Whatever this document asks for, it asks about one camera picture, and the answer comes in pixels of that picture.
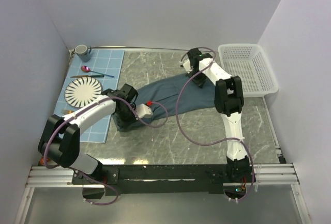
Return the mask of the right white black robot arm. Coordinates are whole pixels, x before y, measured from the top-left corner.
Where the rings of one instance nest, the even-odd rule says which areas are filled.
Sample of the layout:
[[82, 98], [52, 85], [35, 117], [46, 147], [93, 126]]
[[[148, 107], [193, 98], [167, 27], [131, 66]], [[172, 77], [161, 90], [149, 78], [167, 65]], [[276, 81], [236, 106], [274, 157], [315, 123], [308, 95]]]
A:
[[221, 114], [227, 141], [227, 178], [238, 182], [250, 169], [248, 152], [243, 145], [242, 110], [244, 96], [239, 76], [232, 76], [215, 62], [215, 52], [202, 53], [199, 48], [186, 53], [188, 59], [181, 59], [189, 82], [202, 88], [206, 80], [215, 86], [214, 105]]

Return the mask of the blue-grey t-shirt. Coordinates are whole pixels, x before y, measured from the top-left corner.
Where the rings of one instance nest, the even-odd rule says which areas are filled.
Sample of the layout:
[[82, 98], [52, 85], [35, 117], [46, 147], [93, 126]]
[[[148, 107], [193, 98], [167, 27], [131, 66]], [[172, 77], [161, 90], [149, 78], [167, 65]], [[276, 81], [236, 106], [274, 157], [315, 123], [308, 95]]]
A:
[[200, 88], [191, 81], [184, 87], [188, 79], [185, 74], [178, 74], [138, 89], [138, 96], [134, 97], [137, 105], [147, 103], [148, 101], [158, 102], [163, 105], [161, 107], [153, 104], [153, 116], [151, 118], [143, 118], [143, 121], [151, 124], [155, 120], [174, 116], [176, 104], [178, 104], [178, 114], [197, 109], [213, 108], [215, 106], [215, 86], [213, 83], [210, 80], [206, 80], [203, 87]]

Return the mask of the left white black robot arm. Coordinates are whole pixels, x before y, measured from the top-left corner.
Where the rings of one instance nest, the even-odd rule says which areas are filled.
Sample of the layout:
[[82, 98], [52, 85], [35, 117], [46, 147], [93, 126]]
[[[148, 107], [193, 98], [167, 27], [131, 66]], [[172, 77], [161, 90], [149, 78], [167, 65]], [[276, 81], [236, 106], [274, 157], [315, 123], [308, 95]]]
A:
[[92, 125], [106, 116], [113, 115], [124, 124], [136, 121], [133, 101], [138, 92], [129, 84], [121, 89], [107, 89], [95, 100], [79, 110], [65, 115], [50, 116], [44, 127], [38, 144], [38, 152], [44, 158], [44, 165], [51, 159], [57, 166], [71, 168], [84, 173], [84, 177], [92, 184], [104, 181], [106, 176], [103, 164], [94, 157], [80, 151], [80, 136]]

